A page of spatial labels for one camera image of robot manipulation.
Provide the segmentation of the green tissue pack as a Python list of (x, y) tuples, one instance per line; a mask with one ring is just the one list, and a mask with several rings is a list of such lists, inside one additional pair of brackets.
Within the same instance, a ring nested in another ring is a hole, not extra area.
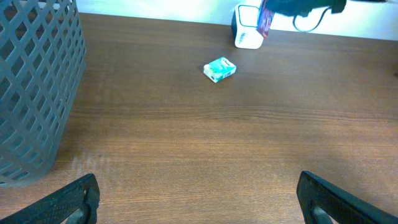
[(236, 72), (237, 67), (225, 57), (220, 57), (203, 67), (203, 73), (213, 82), (218, 83)]

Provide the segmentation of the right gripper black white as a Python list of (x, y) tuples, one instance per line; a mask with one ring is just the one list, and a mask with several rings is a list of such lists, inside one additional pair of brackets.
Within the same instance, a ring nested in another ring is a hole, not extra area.
[(332, 13), (341, 13), (346, 0), (267, 0), (268, 10), (285, 16), (307, 17), (313, 10), (321, 7), (330, 7)]

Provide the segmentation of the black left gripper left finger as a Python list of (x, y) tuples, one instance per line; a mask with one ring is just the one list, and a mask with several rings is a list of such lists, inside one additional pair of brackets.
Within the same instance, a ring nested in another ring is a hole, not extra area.
[(6, 218), (1, 223), (97, 222), (100, 190), (94, 174), (86, 174)]

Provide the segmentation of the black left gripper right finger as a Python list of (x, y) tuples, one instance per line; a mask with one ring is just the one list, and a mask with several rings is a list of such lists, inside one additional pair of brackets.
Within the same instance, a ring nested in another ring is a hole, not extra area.
[(397, 217), (304, 170), (297, 197), (305, 223), (397, 223)]

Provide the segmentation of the orange brown snack wrapper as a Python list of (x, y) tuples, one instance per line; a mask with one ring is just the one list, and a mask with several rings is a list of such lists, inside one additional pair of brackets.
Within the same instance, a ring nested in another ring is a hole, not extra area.
[(269, 36), (269, 30), (274, 17), (274, 12), (267, 8), (266, 3), (267, 0), (262, 0), (261, 2), (256, 28), (258, 33), (265, 39)]

